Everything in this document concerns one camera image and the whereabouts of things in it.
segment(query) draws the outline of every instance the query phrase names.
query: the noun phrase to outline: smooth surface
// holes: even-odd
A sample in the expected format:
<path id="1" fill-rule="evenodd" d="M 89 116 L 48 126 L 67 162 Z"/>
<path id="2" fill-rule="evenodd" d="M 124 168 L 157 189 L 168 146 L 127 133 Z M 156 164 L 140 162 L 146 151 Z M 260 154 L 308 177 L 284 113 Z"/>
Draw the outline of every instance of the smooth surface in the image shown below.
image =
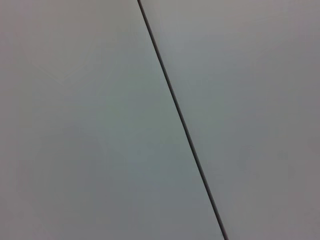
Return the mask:
<path id="1" fill-rule="evenodd" d="M 229 239 L 320 239 L 320 2 L 142 4 Z"/>
<path id="2" fill-rule="evenodd" d="M 135 1 L 0 0 L 0 239 L 222 239 Z"/>

